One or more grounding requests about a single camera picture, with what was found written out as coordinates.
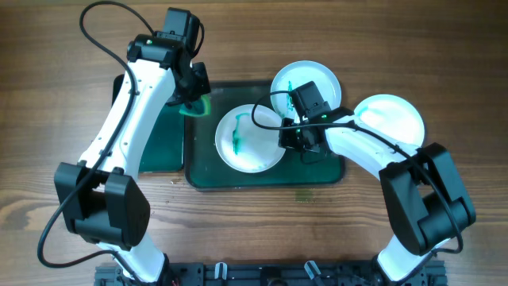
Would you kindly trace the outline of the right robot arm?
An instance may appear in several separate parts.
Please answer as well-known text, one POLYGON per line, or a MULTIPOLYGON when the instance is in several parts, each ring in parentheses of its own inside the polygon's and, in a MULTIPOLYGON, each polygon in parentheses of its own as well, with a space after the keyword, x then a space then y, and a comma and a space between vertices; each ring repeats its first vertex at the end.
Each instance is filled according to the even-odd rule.
POLYGON ((416 108, 379 94, 353 110, 332 108, 314 82, 287 91, 298 121, 283 124, 304 146, 325 144, 380 182, 394 236, 375 257, 385 283, 402 285, 438 253, 458 254, 476 212, 449 151, 424 146, 416 108))

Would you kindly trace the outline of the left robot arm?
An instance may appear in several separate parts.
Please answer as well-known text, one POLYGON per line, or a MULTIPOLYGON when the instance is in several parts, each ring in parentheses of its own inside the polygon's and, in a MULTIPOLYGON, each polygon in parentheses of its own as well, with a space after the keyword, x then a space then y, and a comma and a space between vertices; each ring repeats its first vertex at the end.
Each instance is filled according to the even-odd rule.
POLYGON ((203 39, 200 20, 176 8, 167 11, 160 31, 137 36, 120 61, 125 74, 98 135, 76 164, 60 164, 54 176, 56 217, 99 254, 112 256, 125 283, 179 282, 167 255, 147 234, 150 206, 137 177, 165 106, 181 106, 187 116, 210 111, 206 67, 195 61, 203 39))

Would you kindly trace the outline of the green yellow sponge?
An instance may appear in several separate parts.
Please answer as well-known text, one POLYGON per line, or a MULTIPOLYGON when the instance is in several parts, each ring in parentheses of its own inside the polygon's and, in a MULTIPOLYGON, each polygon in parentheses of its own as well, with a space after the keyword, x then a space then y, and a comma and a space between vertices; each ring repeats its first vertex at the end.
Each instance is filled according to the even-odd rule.
POLYGON ((204 117, 211 113, 209 95, 202 95, 198 100, 185 102, 179 108, 179 113, 188 117, 204 117))

